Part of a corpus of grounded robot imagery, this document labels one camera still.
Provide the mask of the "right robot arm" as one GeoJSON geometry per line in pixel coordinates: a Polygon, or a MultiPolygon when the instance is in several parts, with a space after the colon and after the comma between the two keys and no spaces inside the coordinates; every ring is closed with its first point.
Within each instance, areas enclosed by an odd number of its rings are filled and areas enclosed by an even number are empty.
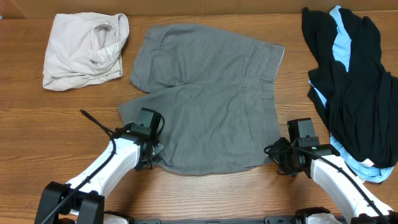
{"type": "Polygon", "coordinates": [[[375,197],[346,165],[331,144],[320,144],[310,118],[287,122],[289,138],[264,148],[279,175],[300,172],[318,184],[334,201],[342,218],[323,207],[296,211],[292,223],[397,223],[397,212],[375,197]]]}

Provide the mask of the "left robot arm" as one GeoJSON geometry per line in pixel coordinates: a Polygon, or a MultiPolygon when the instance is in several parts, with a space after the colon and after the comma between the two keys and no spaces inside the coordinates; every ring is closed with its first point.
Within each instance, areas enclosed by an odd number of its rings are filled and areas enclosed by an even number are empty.
{"type": "Polygon", "coordinates": [[[49,183],[43,190],[35,222],[46,223],[134,223],[134,219],[107,211],[105,200],[130,170],[151,169],[157,155],[164,150],[159,136],[164,117],[151,109],[141,108],[135,122],[111,130],[104,152],[81,174],[65,184],[49,183]]]}

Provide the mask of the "grey shorts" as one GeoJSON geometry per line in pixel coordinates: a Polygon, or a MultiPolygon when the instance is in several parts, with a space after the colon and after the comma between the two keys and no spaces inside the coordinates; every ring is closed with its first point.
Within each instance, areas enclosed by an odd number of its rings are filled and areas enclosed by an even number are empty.
{"type": "Polygon", "coordinates": [[[141,108],[163,115],[156,164],[182,175],[227,174],[269,162],[280,138],[274,83],[285,49],[198,24],[150,28],[131,83],[144,96],[119,106],[124,123],[141,108]]]}

